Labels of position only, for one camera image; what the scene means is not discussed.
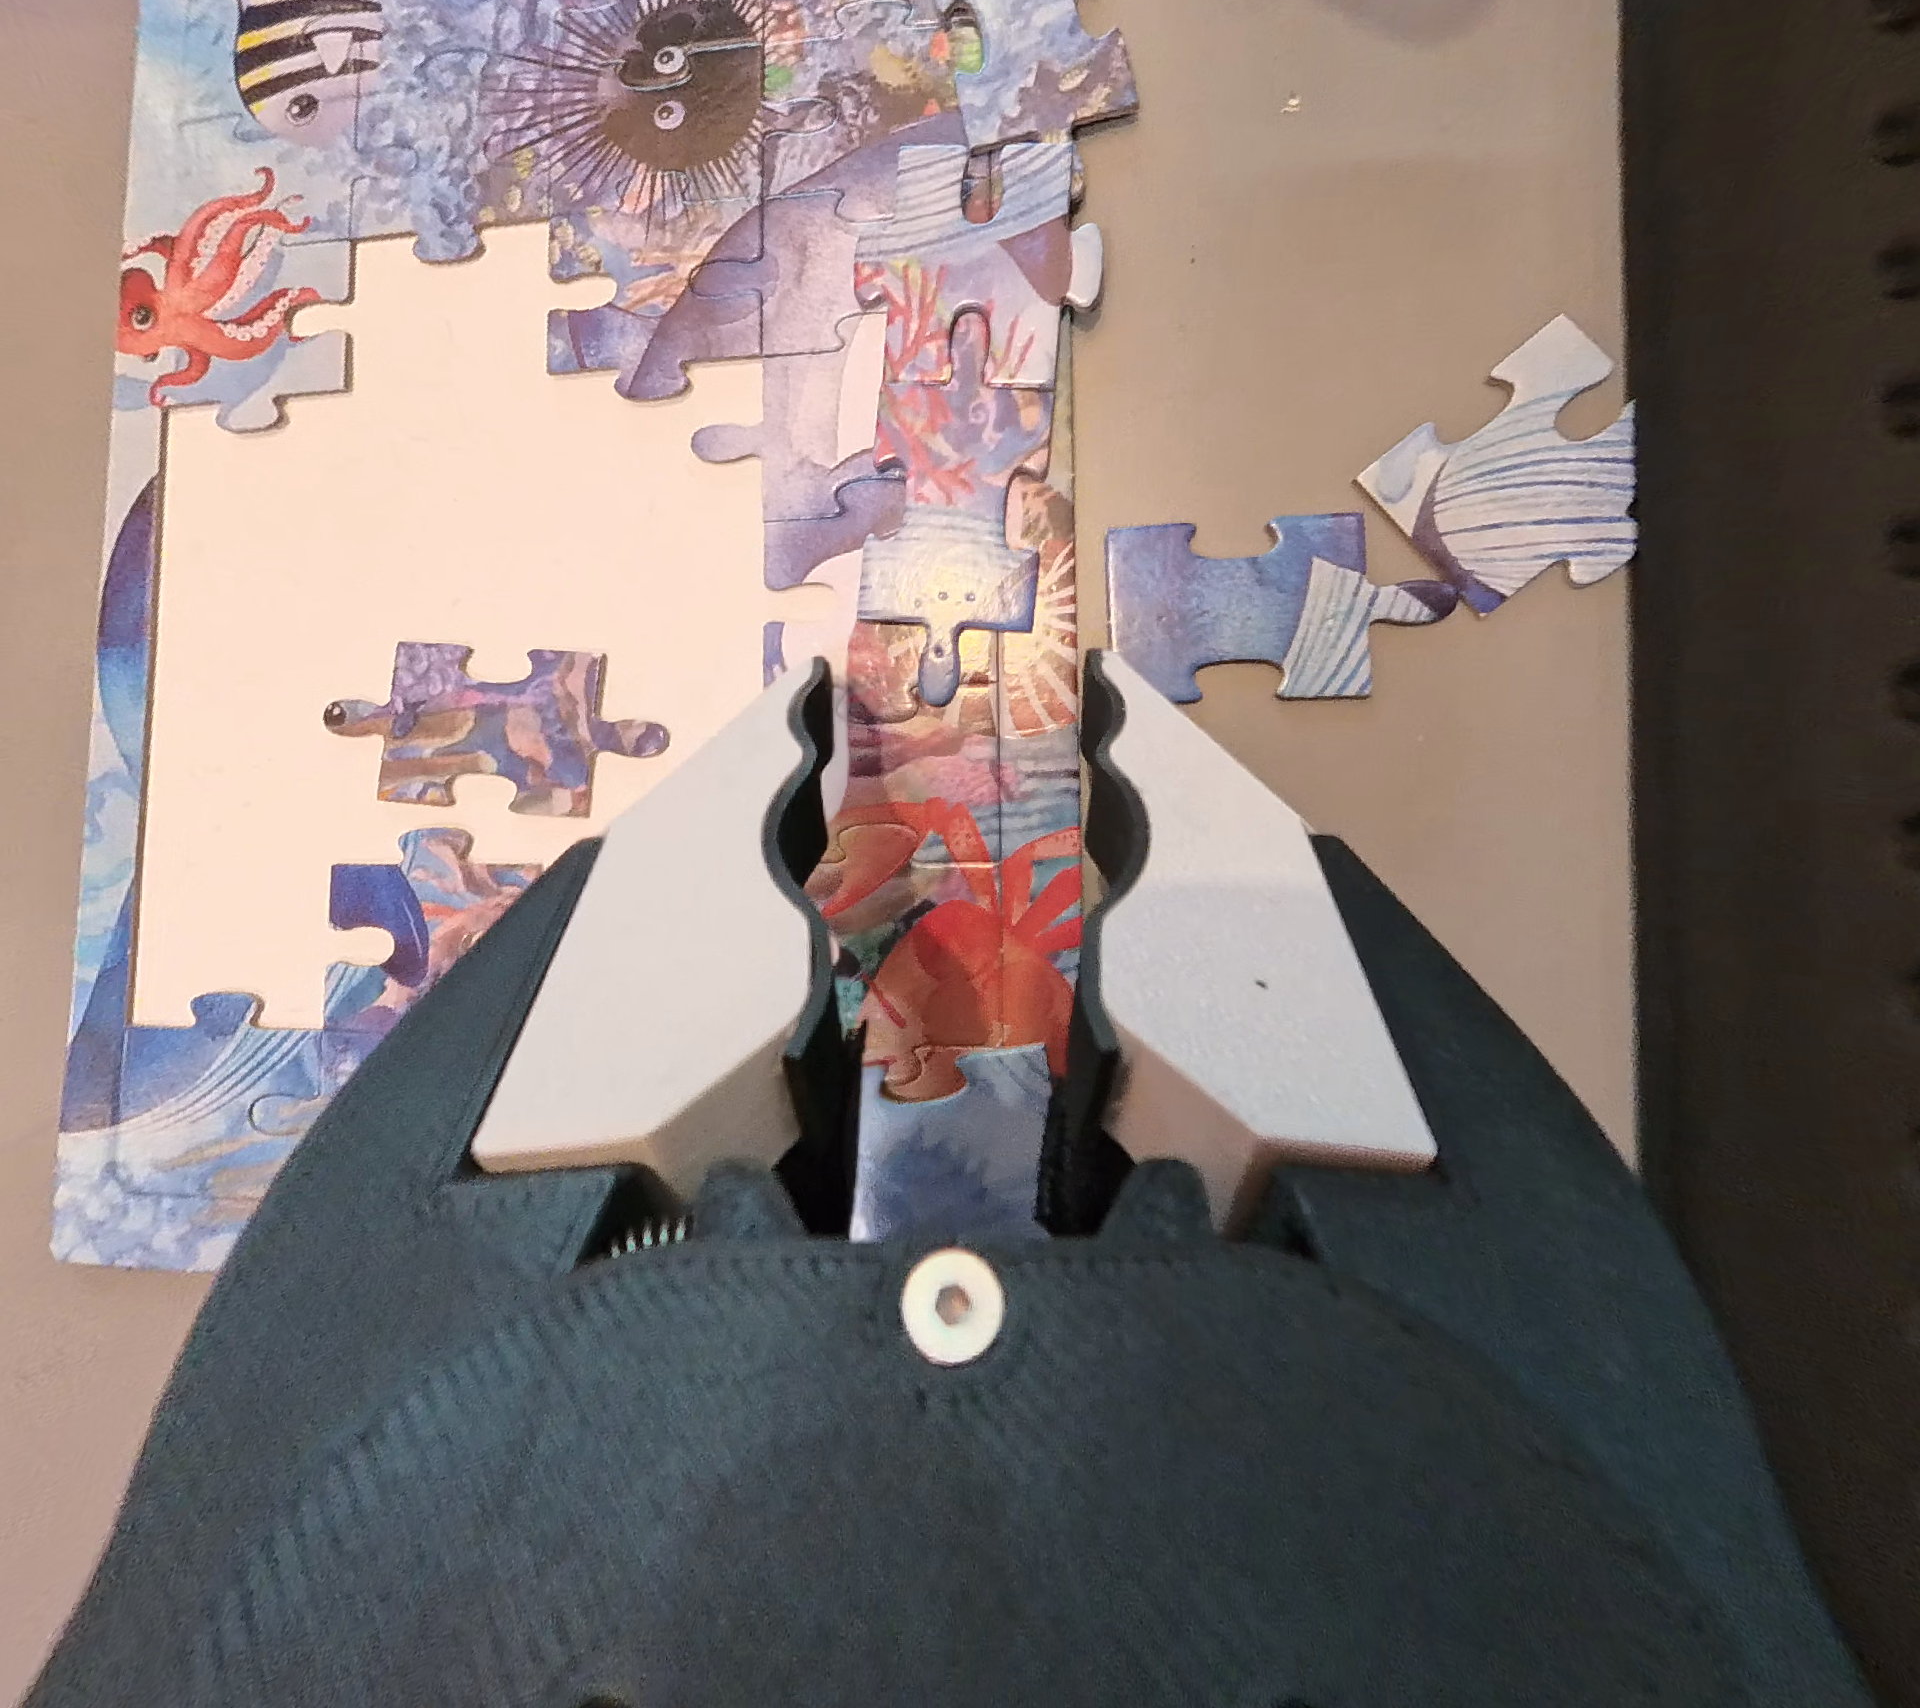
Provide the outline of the pale blue striped puzzle piece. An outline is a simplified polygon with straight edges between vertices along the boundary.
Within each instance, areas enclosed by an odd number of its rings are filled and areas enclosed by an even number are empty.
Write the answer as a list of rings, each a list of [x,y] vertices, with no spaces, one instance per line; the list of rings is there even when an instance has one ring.
[[[1018,141],[998,152],[998,207],[993,220],[963,212],[968,147],[904,147],[898,191],[886,224],[886,249],[1012,238],[1064,220],[1075,184],[1075,141]]]

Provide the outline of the purple coral puzzle piece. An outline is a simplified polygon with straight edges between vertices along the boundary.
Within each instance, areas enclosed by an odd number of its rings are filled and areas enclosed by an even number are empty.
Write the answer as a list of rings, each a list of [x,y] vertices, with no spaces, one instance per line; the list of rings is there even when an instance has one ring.
[[[325,707],[335,734],[378,734],[378,800],[448,806],[463,775],[515,784],[515,812],[586,817],[600,751],[651,759],[670,743],[654,720],[602,720],[605,659],[531,651],[510,685],[472,679],[466,646],[400,642],[390,699]]]
[[[383,969],[400,988],[439,982],[543,874],[537,861],[485,864],[471,850],[466,830],[408,830],[400,861],[338,861],[331,925],[387,929],[391,952]]]

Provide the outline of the light blue puzzle piece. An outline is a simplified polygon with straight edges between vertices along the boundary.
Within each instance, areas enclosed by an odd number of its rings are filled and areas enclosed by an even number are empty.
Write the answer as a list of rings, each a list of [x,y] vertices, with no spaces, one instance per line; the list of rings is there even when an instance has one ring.
[[[958,73],[972,149],[1069,135],[1080,124],[1138,107],[1121,34],[1088,34],[1075,0],[938,3],[970,7],[979,21],[979,67]]]

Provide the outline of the white blue striped puzzle piece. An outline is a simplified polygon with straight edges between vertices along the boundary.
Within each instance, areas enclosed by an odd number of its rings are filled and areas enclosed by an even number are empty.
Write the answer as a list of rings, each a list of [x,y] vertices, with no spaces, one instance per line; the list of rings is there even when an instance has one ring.
[[[1560,405],[1613,373],[1613,359],[1568,313],[1535,331],[1492,380],[1510,403],[1460,443],[1422,425],[1360,471],[1386,519],[1488,616],[1564,559],[1575,586],[1635,557],[1635,408],[1570,440]]]

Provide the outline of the sea animal jigsaw puzzle tray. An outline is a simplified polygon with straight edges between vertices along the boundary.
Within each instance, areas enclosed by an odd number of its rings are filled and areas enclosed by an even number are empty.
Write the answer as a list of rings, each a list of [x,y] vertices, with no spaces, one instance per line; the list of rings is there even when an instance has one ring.
[[[424,988],[329,919],[408,830],[546,864],[827,659],[815,898],[900,1102],[1064,1065],[1077,972],[1069,311],[1100,234],[886,249],[968,147],[938,0],[140,0],[52,1252],[212,1269]],[[378,800],[400,642],[605,659],[586,817]]]

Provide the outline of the blue puzzle piece striped end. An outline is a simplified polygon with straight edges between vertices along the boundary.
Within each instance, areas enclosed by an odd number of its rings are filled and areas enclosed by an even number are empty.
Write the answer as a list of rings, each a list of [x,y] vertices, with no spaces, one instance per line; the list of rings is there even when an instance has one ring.
[[[1280,695],[1364,695],[1370,626],[1424,626],[1455,607],[1439,581],[1379,586],[1364,575],[1360,513],[1280,516],[1255,557],[1198,557],[1191,520],[1108,528],[1113,646],[1171,702],[1200,699],[1198,668],[1277,665]]]

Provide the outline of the pale blue white puzzle piece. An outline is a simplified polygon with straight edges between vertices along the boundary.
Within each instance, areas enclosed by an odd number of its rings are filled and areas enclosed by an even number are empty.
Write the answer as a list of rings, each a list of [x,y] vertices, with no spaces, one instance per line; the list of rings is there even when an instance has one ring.
[[[961,1091],[900,1102],[864,1070],[854,1242],[1033,1242],[1037,1161],[1052,1095],[1040,1042],[958,1056]]]

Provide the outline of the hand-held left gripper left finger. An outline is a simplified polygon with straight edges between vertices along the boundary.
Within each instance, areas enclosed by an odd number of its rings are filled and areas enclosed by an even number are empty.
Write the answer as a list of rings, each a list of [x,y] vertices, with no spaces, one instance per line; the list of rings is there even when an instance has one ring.
[[[801,1141],[785,1056],[831,1008],[827,661],[769,685],[624,811],[472,1133],[492,1174],[778,1164]]]

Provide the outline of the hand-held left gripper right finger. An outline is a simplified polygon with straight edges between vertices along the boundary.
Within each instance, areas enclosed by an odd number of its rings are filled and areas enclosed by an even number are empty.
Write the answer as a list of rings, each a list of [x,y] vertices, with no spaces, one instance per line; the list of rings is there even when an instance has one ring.
[[[1104,1161],[1183,1161],[1236,1230],[1277,1164],[1424,1170],[1437,1144],[1300,817],[1115,651],[1084,675],[1067,1229]]]

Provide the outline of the black perforated chair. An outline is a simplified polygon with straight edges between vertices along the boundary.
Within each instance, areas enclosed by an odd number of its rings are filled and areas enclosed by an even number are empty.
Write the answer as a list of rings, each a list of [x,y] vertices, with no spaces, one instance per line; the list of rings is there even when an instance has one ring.
[[[1917,1705],[1917,0],[1622,0],[1642,1167]]]

